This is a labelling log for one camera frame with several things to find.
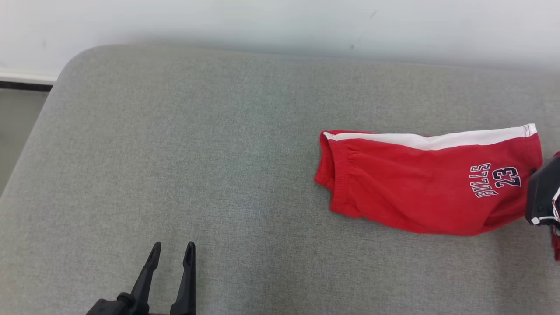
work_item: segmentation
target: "floor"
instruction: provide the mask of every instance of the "floor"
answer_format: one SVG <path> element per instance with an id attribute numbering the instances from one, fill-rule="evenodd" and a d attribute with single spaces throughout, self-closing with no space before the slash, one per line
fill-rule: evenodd
<path id="1" fill-rule="evenodd" d="M 0 89 L 0 196 L 48 95 Z"/>

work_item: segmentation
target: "white wall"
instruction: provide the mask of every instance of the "white wall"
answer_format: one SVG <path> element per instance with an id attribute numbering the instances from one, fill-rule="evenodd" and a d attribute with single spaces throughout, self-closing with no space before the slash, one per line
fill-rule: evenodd
<path id="1" fill-rule="evenodd" d="M 0 80 L 54 81 L 110 43 L 560 69 L 560 2 L 0 0 Z"/>

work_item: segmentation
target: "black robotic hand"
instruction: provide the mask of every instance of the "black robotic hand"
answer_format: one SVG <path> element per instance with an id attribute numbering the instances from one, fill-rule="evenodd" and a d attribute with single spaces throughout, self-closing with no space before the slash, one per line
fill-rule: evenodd
<path id="1" fill-rule="evenodd" d="M 533 225 L 550 225 L 554 259 L 560 261 L 560 152 L 529 180 L 525 218 Z"/>
<path id="2" fill-rule="evenodd" d="M 116 301 L 100 299 L 86 315 L 148 315 L 150 306 L 148 296 L 152 284 L 152 276 L 160 260 L 161 243 L 153 245 L 152 252 L 142 268 L 132 292 L 121 293 Z M 170 315 L 196 314 L 196 271 L 195 246 L 189 242 L 183 259 L 183 278 L 177 295 L 177 301 L 171 305 Z"/>

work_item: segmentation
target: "folded clothing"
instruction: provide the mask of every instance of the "folded clothing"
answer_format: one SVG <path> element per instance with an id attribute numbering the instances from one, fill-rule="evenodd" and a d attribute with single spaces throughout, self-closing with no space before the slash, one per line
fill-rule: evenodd
<path id="1" fill-rule="evenodd" d="M 416 233 L 476 235 L 521 218 L 543 156 L 535 124 L 423 137 L 324 131 L 330 209 Z"/>

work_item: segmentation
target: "gray fabric surface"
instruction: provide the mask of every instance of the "gray fabric surface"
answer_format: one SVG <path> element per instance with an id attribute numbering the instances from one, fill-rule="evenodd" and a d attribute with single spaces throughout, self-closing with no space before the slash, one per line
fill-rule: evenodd
<path id="1" fill-rule="evenodd" d="M 0 196 L 48 95 L 0 89 Z"/>
<path id="2" fill-rule="evenodd" d="M 557 313 L 546 228 L 408 233 L 330 212 L 313 176 L 322 129 L 534 122 L 551 156 L 559 105 L 559 78 L 532 73 L 88 50 L 61 74 L 0 200 L 1 312 L 84 314 L 129 291 L 159 240 L 150 303 L 167 313 L 192 240 L 199 314 Z"/>

